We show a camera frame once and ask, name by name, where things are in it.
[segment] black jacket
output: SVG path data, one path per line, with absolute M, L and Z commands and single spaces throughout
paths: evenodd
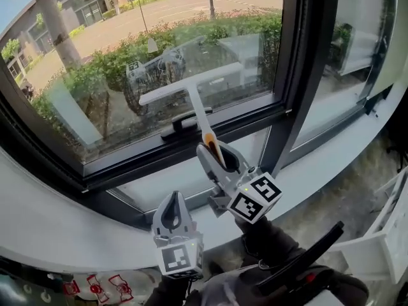
M 267 221 L 266 217 L 262 218 L 255 224 L 238 224 L 243 231 L 242 236 L 245 248 L 251 255 L 244 259 L 242 266 L 255 264 L 262 259 L 269 267 L 282 265 L 291 259 L 299 256 L 305 250 L 299 248 L 289 235 L 285 234 L 280 228 L 273 226 Z M 326 266 L 313 264 L 301 276 L 306 277 L 311 273 L 319 274 L 327 270 Z M 240 276 L 241 283 L 235 290 L 238 304 L 240 306 L 252 305 L 287 305 L 287 300 L 279 298 L 278 293 L 272 293 L 268 297 L 257 297 L 251 293 L 251 287 L 255 282 L 259 282 L 269 276 L 271 271 L 265 272 L 258 268 L 253 268 Z M 159 286 L 153 291 L 145 306 L 182 306 L 185 299 L 188 279 L 169 279 L 162 277 Z M 345 306 L 364 306 L 368 299 L 368 289 L 360 280 L 335 272 L 331 283 L 330 291 Z M 186 306 L 200 306 L 201 295 L 199 291 L 193 291 L 186 300 Z

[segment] road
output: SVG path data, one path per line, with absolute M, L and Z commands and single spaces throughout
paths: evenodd
M 283 0 L 214 0 L 216 12 L 251 8 L 282 9 L 282 5 Z M 142 10 L 146 25 L 150 29 L 160 23 L 192 18 L 201 12 L 209 15 L 209 0 L 162 0 L 142 6 Z M 129 34 L 137 35 L 144 30 L 142 13 L 139 8 L 135 8 L 87 27 L 73 39 L 73 42 L 81 57 L 85 58 L 95 50 L 112 49 Z M 44 56 L 43 60 L 27 74 L 27 79 L 39 92 L 61 68 L 62 62 L 57 52 L 53 51 Z

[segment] white marker cube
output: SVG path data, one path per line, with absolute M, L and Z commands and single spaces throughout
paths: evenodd
M 227 209 L 254 224 L 281 198 L 282 191 L 269 173 L 263 173 L 240 186 Z
M 180 279 L 203 273 L 203 244 L 198 238 L 167 245 L 158 248 L 156 252 L 156 259 L 163 275 Z

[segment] gray floor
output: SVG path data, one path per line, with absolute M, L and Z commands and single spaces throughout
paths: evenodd
M 373 192 L 397 174 L 398 156 L 386 153 L 390 141 L 379 135 L 346 169 L 303 203 L 273 223 L 296 239 L 304 248 L 313 245 L 337 221 L 344 223 L 339 241 L 362 236 L 385 203 Z M 218 262 L 225 270 L 240 265 L 244 252 L 239 240 L 209 251 L 206 260 Z M 342 272 L 347 263 L 339 253 L 326 253 L 319 263 Z M 393 305 L 398 286 L 384 282 L 366 282 L 371 306 Z

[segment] roof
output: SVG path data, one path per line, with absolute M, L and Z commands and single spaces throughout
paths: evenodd
M 13 20 L 6 26 L 6 28 L 3 30 L 3 32 L 1 32 L 1 34 L 0 34 L 0 40 L 1 40 L 2 38 L 4 38 L 4 35 L 7 34 L 7 32 L 13 27 L 13 25 L 20 19 L 20 17 L 21 17 L 22 15 L 24 15 L 24 14 L 28 11 L 28 9 L 30 9 L 30 8 L 31 8 L 32 6 L 34 6 L 35 4 L 36 4 L 36 0 L 31 0 L 31 1 L 27 4 L 27 6 L 25 6 L 25 7 L 23 8 L 23 10 L 20 11 L 20 12 L 17 14 L 17 16 L 13 18 Z

